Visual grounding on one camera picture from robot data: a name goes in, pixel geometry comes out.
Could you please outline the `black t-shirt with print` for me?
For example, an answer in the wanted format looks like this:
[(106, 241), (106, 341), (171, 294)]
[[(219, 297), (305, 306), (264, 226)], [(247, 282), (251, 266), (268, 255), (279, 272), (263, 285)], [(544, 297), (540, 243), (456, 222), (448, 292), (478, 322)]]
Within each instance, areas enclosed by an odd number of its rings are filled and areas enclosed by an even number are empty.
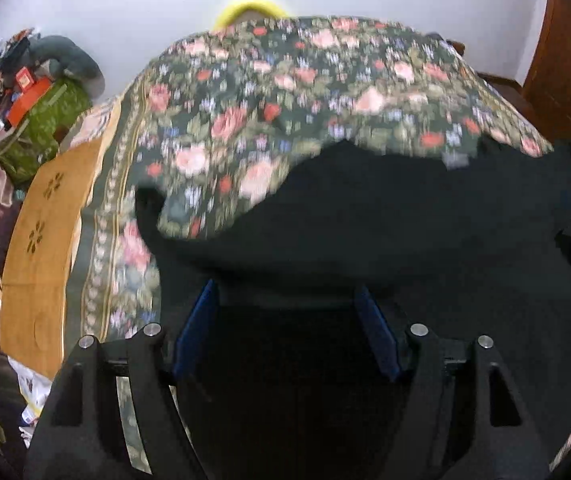
[(193, 240), (159, 231), (165, 202), (136, 190), (163, 315), (181, 325), (218, 287), (195, 372), (207, 472), (383, 479), (391, 382), (357, 312), (366, 288), (439, 338), (427, 479), (547, 474), (571, 433), (571, 143), (532, 157), (484, 136), (450, 167), (337, 142)]

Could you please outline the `wooden bed board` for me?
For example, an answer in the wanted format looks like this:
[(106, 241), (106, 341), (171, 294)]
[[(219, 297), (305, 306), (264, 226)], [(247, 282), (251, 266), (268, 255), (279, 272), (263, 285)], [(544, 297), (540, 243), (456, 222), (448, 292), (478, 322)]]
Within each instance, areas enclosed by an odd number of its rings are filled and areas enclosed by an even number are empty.
[(40, 167), (5, 260), (1, 350), (50, 379), (64, 361), (66, 284), (101, 144), (99, 139), (79, 144)]

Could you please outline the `floral bedspread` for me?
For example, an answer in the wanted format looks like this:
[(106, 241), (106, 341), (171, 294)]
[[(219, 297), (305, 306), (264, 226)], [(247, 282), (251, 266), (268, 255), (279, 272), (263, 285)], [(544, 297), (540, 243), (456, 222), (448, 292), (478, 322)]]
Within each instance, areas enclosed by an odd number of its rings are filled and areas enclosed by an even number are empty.
[(369, 18), (249, 21), (178, 40), (95, 112), (102, 141), (68, 282), (69, 358), (58, 381), (86, 477), (152, 477), (130, 389), (129, 340), (162, 312), (136, 190), (165, 196), (158, 228), (193, 240), (279, 188), (299, 162), (348, 141), (374, 153), (473, 157), (479, 139), (537, 157), (560, 142), (473, 72), (450, 44)]

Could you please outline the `green storage bag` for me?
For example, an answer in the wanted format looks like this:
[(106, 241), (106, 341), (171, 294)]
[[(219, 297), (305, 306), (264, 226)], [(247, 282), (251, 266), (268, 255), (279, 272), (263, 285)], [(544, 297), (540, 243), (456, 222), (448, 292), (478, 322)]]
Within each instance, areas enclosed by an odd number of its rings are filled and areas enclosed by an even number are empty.
[(30, 181), (42, 164), (58, 154), (55, 133), (72, 128), (90, 105), (88, 93), (77, 81), (52, 81), (49, 91), (0, 139), (0, 165), (14, 185)]

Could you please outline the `orange box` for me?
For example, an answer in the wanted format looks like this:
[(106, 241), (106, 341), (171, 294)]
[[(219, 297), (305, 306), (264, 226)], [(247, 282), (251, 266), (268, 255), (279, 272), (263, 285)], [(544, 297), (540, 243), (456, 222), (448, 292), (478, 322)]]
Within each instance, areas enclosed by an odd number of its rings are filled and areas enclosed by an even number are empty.
[(36, 105), (36, 103), (49, 91), (52, 81), (48, 77), (37, 80), (30, 88), (23, 92), (12, 104), (6, 120), (12, 127), (16, 127), (23, 117)]

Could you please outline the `wooden door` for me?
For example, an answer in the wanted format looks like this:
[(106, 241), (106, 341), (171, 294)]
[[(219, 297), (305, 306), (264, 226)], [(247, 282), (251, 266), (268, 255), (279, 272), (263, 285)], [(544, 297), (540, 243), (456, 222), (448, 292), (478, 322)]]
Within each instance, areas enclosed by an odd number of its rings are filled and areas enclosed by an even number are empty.
[(571, 0), (547, 0), (523, 87), (550, 139), (571, 139)]

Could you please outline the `yellow foam tube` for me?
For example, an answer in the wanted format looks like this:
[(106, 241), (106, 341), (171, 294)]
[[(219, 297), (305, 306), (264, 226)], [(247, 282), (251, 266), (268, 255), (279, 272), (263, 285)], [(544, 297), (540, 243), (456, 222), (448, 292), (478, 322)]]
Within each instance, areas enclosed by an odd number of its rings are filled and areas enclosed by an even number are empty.
[(283, 6), (270, 0), (238, 0), (227, 3), (217, 15), (212, 29), (219, 30), (251, 18), (287, 18)]

